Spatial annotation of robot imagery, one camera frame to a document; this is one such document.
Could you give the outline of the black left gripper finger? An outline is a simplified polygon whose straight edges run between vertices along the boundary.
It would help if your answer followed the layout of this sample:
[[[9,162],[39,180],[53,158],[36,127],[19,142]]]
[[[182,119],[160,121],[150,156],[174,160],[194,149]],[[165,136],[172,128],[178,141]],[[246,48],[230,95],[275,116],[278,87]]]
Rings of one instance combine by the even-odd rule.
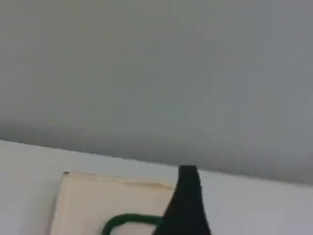
[[[170,203],[155,235],[210,235],[202,199],[201,180],[195,165],[181,165]]]

